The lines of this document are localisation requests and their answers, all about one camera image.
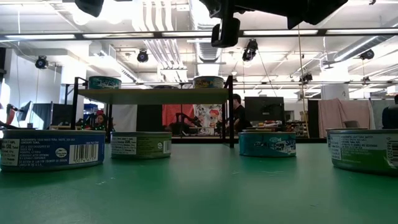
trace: green table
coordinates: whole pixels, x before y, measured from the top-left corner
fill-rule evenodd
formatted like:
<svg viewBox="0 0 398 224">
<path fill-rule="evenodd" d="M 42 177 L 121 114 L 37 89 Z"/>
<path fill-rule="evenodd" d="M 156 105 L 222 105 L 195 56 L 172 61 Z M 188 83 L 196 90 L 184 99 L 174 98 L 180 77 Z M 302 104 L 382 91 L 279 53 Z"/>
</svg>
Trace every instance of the green table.
<svg viewBox="0 0 398 224">
<path fill-rule="evenodd" d="M 0 223 L 397 223 L 398 179 L 334 168 L 326 144 L 297 158 L 174 144 L 170 159 L 0 173 Z"/>
</svg>

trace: computer monitor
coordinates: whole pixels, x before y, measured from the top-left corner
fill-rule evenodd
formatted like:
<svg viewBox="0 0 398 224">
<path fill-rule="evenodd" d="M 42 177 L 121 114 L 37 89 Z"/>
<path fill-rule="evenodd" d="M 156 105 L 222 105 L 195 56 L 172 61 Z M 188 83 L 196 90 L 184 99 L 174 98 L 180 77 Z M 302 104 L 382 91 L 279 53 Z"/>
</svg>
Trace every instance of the computer monitor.
<svg viewBox="0 0 398 224">
<path fill-rule="evenodd" d="M 32 102 L 29 101 L 25 106 L 19 108 L 19 110 L 17 112 L 17 120 L 18 120 L 18 122 L 26 120 L 26 116 L 27 116 L 27 113 L 29 112 L 29 108 L 30 108 L 30 104 L 31 103 Z"/>
<path fill-rule="evenodd" d="M 285 121 L 283 97 L 245 97 L 244 107 L 249 121 Z"/>
</svg>

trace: shelf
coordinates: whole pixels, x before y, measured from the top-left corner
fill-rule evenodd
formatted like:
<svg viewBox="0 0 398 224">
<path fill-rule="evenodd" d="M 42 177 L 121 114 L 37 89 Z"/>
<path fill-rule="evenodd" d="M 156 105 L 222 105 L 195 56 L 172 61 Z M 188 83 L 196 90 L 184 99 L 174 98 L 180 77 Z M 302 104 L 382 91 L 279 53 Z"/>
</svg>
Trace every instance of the shelf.
<svg viewBox="0 0 398 224">
<path fill-rule="evenodd" d="M 113 105 L 222 104 L 228 89 L 79 90 L 79 95 Z"/>
</svg>

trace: pink curtain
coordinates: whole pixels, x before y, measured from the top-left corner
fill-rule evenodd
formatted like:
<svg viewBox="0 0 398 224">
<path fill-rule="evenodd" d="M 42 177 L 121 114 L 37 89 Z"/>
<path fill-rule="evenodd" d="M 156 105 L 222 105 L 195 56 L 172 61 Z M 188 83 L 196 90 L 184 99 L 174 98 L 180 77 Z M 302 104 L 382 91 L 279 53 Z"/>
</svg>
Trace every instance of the pink curtain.
<svg viewBox="0 0 398 224">
<path fill-rule="evenodd" d="M 371 128 L 372 105 L 368 100 L 320 100 L 318 103 L 319 137 L 328 128 L 345 128 L 345 121 L 357 121 L 360 128 Z"/>
</svg>

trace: man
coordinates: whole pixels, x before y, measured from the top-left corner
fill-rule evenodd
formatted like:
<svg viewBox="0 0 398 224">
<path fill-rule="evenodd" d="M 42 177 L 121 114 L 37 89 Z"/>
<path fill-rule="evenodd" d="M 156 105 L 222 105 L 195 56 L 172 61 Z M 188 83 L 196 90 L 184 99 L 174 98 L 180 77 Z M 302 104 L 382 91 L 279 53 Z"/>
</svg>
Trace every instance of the man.
<svg viewBox="0 0 398 224">
<path fill-rule="evenodd" d="M 251 127 L 251 123 L 246 119 L 246 112 L 241 105 L 242 99 L 238 94 L 232 96 L 234 108 L 234 130 L 236 133 L 242 132 L 244 129 Z"/>
<path fill-rule="evenodd" d="M 383 110 L 383 129 L 398 129 L 398 95 L 394 97 L 395 105 L 388 106 Z"/>
</svg>

